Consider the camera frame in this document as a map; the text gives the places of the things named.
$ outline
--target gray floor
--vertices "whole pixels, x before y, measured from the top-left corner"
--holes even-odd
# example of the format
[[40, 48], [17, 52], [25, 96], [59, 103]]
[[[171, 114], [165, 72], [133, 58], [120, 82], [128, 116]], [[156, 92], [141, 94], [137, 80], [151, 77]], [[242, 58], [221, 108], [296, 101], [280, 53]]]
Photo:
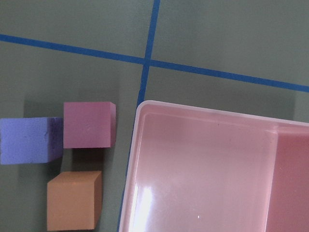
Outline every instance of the gray floor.
[[[0, 1], [0, 33], [144, 57], [153, 1]], [[309, 85], [309, 2], [162, 0], [152, 59]], [[63, 102], [112, 101], [110, 149], [0, 166], [0, 231], [46, 231], [46, 184], [102, 170], [94, 231], [115, 232], [142, 65], [0, 42], [0, 118], [62, 116]], [[309, 122], [309, 94], [151, 67], [146, 99]]]

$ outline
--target cube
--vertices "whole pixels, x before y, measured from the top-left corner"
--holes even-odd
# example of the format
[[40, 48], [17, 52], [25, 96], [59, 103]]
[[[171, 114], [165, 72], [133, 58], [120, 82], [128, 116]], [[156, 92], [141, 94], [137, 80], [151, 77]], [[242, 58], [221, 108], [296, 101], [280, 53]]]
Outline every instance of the cube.
[[62, 118], [0, 119], [1, 164], [46, 163], [62, 154]]
[[107, 101], [64, 103], [64, 148], [112, 147], [116, 106]]
[[102, 210], [102, 173], [63, 172], [47, 184], [47, 230], [92, 230]]

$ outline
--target purple cube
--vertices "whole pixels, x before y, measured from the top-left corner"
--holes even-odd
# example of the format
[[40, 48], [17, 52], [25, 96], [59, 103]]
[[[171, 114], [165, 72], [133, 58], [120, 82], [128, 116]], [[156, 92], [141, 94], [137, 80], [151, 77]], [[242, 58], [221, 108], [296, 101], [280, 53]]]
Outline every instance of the purple cube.
[[62, 118], [0, 119], [1, 164], [47, 163], [62, 154]]
[[115, 140], [115, 104], [109, 101], [64, 103], [64, 148], [111, 147]]

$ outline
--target plastic container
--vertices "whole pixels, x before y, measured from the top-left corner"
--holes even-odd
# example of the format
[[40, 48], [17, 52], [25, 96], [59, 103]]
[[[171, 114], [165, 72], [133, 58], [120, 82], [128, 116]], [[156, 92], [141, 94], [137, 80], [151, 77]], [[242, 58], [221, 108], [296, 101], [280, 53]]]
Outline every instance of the plastic container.
[[309, 124], [137, 109], [120, 232], [308, 232]]

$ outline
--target pink tray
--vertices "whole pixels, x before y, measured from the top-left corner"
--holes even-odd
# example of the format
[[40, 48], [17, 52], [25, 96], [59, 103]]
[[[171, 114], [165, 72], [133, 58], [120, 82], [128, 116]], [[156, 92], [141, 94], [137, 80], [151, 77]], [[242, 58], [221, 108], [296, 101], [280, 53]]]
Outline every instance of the pink tray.
[[308, 232], [309, 124], [145, 101], [120, 232]]

